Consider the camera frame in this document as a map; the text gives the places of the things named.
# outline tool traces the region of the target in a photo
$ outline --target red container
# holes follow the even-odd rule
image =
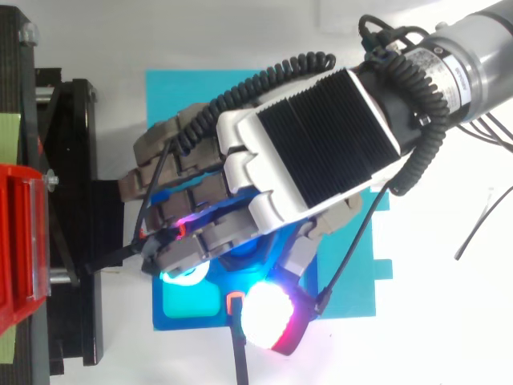
[[[50,292],[46,186],[32,168],[0,164],[0,334]]]

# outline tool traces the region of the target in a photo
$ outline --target led light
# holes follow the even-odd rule
[[[164,283],[171,283],[178,286],[194,286],[204,280],[210,268],[210,261],[190,269],[176,278],[169,277],[168,273],[160,273],[160,279]]]
[[[240,322],[246,339],[270,349],[283,335],[294,312],[290,297],[279,285],[258,282],[244,299]]]

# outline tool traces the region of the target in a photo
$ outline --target black heat sink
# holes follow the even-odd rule
[[[399,159],[347,70],[258,117],[309,208]]]

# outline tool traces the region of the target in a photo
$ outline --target screw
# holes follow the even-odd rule
[[[54,170],[50,169],[43,177],[43,181],[45,182],[48,191],[52,193],[55,190],[55,186],[59,184],[59,177],[55,175]]]
[[[435,30],[441,30],[442,28],[445,28],[446,26],[449,26],[449,24],[447,24],[446,22],[439,22],[436,25]]]
[[[39,29],[32,22],[26,22],[19,32],[19,41],[27,47],[36,47],[39,44]]]
[[[431,118],[428,115],[422,115],[420,118],[418,118],[418,122],[421,126],[425,127],[431,123]]]

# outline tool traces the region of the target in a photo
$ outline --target motor label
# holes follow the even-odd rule
[[[459,61],[441,47],[419,47],[405,54],[433,79],[447,101],[450,114],[471,102],[467,73]]]

